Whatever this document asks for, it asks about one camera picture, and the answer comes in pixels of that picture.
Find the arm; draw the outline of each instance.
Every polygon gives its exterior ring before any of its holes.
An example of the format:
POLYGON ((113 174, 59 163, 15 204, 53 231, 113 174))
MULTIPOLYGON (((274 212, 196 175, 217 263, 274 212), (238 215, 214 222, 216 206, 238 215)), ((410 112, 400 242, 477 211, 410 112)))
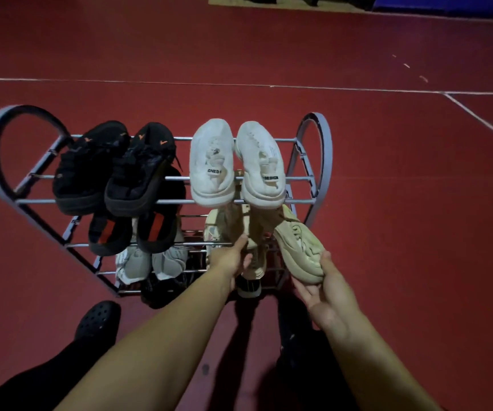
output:
POLYGON ((362 314, 330 253, 322 255, 321 265, 322 288, 295 279, 294 285, 328 337, 360 409, 440 410, 362 314))
MULTIPOLYGON (((111 348, 56 409, 174 409, 233 289, 246 242, 244 236, 231 248, 214 250, 210 269, 111 348)), ((245 267, 250 258, 245 259, 245 267)))

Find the forearm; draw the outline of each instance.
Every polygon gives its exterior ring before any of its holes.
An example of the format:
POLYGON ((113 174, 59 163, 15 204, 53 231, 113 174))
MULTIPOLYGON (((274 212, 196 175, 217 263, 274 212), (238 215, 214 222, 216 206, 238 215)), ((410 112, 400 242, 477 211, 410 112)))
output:
POLYGON ((167 410, 193 376, 229 294, 216 271, 107 352, 58 407, 167 410))
POLYGON ((346 340, 326 334, 362 411, 440 410, 362 313, 349 330, 346 340))

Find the floor line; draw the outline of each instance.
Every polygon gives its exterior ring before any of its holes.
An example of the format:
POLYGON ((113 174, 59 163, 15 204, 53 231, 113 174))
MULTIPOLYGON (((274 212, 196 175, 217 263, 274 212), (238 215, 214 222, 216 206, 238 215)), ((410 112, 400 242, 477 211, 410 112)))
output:
POLYGON ((0 78, 0 82, 98 82, 111 84, 147 84, 147 85, 200 85, 200 86, 257 86, 260 88, 323 89, 333 91, 366 92, 402 92, 405 94, 451 94, 451 95, 493 95, 484 91, 431 91, 417 89, 380 89, 380 88, 339 88, 333 86, 267 85, 267 84, 224 84, 211 82, 157 82, 146 80, 110 80, 110 79, 49 79, 49 78, 0 78))
POLYGON ((475 117, 478 121, 480 121, 481 123, 483 123, 486 127, 488 127, 490 130, 493 131, 493 125, 490 124, 488 121, 486 121, 485 119, 483 119, 482 117, 479 117, 478 115, 476 115, 473 111, 471 111, 469 108, 467 108, 465 105, 463 105, 461 102, 459 102, 457 99, 455 99, 453 96, 449 95, 449 94, 444 94, 445 97, 447 97, 450 101, 452 101, 453 103, 455 103, 458 107, 462 108, 465 112, 467 112, 468 114, 470 114, 471 116, 475 117))

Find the metal shoe rack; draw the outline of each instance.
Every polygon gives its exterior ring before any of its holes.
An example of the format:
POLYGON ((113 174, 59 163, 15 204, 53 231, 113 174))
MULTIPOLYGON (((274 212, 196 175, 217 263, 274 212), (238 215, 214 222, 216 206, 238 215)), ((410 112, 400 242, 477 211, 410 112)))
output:
MULTIPOLYGON (((54 199, 28 199, 31 193, 32 187, 38 181, 52 180, 52 175, 46 175, 44 172, 51 165, 53 160, 58 156, 58 154, 64 149, 68 144, 71 144, 74 139, 81 137, 80 135, 71 135, 63 123, 54 117, 48 111, 32 106, 32 105, 17 105, 8 106, 0 109, 0 139, 3 135, 7 125, 16 117, 24 114, 33 115, 41 118, 42 120, 50 123, 58 131, 58 138, 51 145, 49 150, 41 157, 41 159, 33 166, 30 172, 24 177, 24 179, 18 184, 16 188, 11 188, 1 168, 0 161, 0 198, 9 203, 14 207, 20 214, 27 217, 31 223, 38 227, 42 232, 44 232, 50 239, 56 241, 65 251, 67 251, 71 256, 78 260, 90 273, 94 274, 99 278, 99 280, 106 285, 106 287, 111 290, 117 296, 124 295, 139 295, 140 290, 131 289, 125 287, 122 283, 116 280, 115 277, 115 267, 114 265, 106 265, 105 269, 102 269, 103 259, 102 257, 96 257, 95 261, 91 263, 87 261, 86 258, 81 255, 77 248, 88 247, 87 243, 75 243, 72 242, 73 233, 76 230, 79 222, 81 221, 81 216, 74 216, 70 220, 67 228, 63 233, 56 231, 48 221, 44 220, 35 210, 36 205, 40 204, 54 204, 54 199)), ((191 141, 192 137, 174 137, 176 141, 191 141)), ((301 120, 299 124, 298 131, 294 138, 276 138, 277 142, 290 142, 293 143, 293 151, 290 156, 290 161, 288 169, 286 171, 286 200, 285 203, 290 206, 294 214, 296 212, 297 204, 307 204, 309 209, 307 215, 304 219, 304 223, 307 226, 311 226, 317 215, 319 208, 322 206, 326 192, 328 191, 328 186, 330 184, 330 176, 332 174, 332 136, 330 134, 330 128, 328 123, 322 114, 317 112, 311 112, 307 114, 301 120), (320 164, 320 176, 318 181, 315 177, 311 163, 305 148, 303 146, 303 136, 309 124, 314 124, 317 128, 320 146, 321 146, 321 164, 320 164), (303 167, 305 169, 305 176, 293 176, 293 172, 296 166, 297 160, 301 160, 303 167), (292 195, 292 188, 290 183, 293 181, 306 181, 309 182, 311 198, 310 199, 294 199, 292 195)), ((188 176, 167 176, 166 180, 172 181, 185 181, 186 184, 189 182, 188 176)), ((243 200, 235 200, 237 204, 244 203, 243 200)), ((193 200, 158 200, 158 204, 194 204, 193 200)), ((201 265, 201 269, 191 269, 184 271, 184 277, 193 276, 195 273, 203 273, 206 271, 206 246, 207 245, 231 245, 229 242, 204 242, 202 241, 202 230, 197 229, 187 229, 184 228, 184 222, 189 217, 206 217, 206 214, 198 215, 182 215, 182 228, 184 229, 184 235, 186 240, 184 243, 176 243, 176 245, 185 245, 189 249, 190 256, 199 257, 197 264, 201 265)), ((284 267, 284 262, 280 256, 278 250, 277 242, 274 238, 268 238, 268 257, 272 256, 273 259, 268 259, 268 269, 265 277, 262 281, 262 289, 280 289, 285 279, 287 278, 288 271, 284 267)), ((187 284, 191 283, 193 280, 184 280, 187 284)))

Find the blue wall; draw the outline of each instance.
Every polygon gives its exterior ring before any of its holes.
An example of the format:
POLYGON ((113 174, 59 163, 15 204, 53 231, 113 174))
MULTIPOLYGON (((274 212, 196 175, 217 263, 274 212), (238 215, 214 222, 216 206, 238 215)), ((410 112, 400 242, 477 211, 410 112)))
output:
POLYGON ((440 10, 451 15, 491 16, 493 0, 376 0, 374 8, 440 10))

